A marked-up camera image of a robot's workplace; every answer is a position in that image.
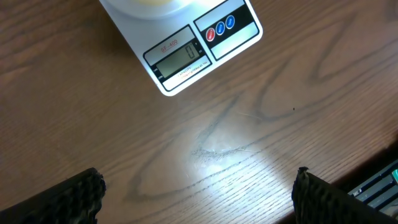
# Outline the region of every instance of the wood grain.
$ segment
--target wood grain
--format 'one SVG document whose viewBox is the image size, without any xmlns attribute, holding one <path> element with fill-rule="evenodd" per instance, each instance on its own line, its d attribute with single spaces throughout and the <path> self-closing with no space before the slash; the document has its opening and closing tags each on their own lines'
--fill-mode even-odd
<svg viewBox="0 0 398 224">
<path fill-rule="evenodd" d="M 163 96 L 98 1 L 0 2 L 0 209 L 86 168 L 100 223 L 272 223 L 398 127 L 396 0 L 252 0 L 263 39 Z"/>
</svg>

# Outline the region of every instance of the blue button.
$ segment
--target blue button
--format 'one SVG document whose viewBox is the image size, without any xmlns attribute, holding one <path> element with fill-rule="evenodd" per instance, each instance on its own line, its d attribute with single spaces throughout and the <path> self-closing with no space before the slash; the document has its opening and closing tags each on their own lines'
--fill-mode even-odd
<svg viewBox="0 0 398 224">
<path fill-rule="evenodd" d="M 216 32 L 217 35 L 223 35 L 225 32 L 225 23 L 224 22 L 218 22 L 216 26 Z"/>
<path fill-rule="evenodd" d="M 226 28 L 227 29 L 232 29 L 235 25 L 235 17 L 232 15 L 229 15 L 226 20 L 225 20 Z"/>
</svg>

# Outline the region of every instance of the scale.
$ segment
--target scale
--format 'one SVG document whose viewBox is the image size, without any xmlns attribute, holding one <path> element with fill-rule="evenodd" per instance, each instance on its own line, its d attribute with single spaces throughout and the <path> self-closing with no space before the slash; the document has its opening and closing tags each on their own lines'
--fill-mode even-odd
<svg viewBox="0 0 398 224">
<path fill-rule="evenodd" d="M 262 37 L 249 0 L 100 0 L 166 96 Z"/>
</svg>

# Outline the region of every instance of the scale platform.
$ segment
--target scale platform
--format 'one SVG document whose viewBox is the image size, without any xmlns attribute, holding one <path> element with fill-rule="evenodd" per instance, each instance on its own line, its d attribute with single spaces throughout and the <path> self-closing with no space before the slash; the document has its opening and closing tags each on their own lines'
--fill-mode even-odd
<svg viewBox="0 0 398 224">
<path fill-rule="evenodd" d="M 192 85 L 263 33 L 248 0 L 179 0 L 178 6 L 158 0 L 168 2 L 143 8 L 137 7 L 143 0 L 100 1 L 166 96 Z"/>
</svg>

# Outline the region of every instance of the button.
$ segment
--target button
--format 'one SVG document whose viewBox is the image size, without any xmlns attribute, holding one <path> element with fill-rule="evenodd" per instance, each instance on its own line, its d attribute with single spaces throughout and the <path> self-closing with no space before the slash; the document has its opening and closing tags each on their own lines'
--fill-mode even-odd
<svg viewBox="0 0 398 224">
<path fill-rule="evenodd" d="M 226 20 L 225 20 L 226 28 L 227 29 L 232 29 L 232 27 L 235 26 L 235 17 L 232 15 L 229 15 Z"/>
<path fill-rule="evenodd" d="M 206 31 L 206 39 L 207 39 L 207 41 L 209 41 L 209 42 L 213 41 L 214 38 L 215 38 L 215 34 L 216 34 L 216 31 L 214 30 L 214 28 L 209 28 Z"/>
<path fill-rule="evenodd" d="M 216 26 L 217 35 L 223 35 L 224 31 L 225 31 L 225 23 L 224 22 L 217 23 Z"/>
</svg>

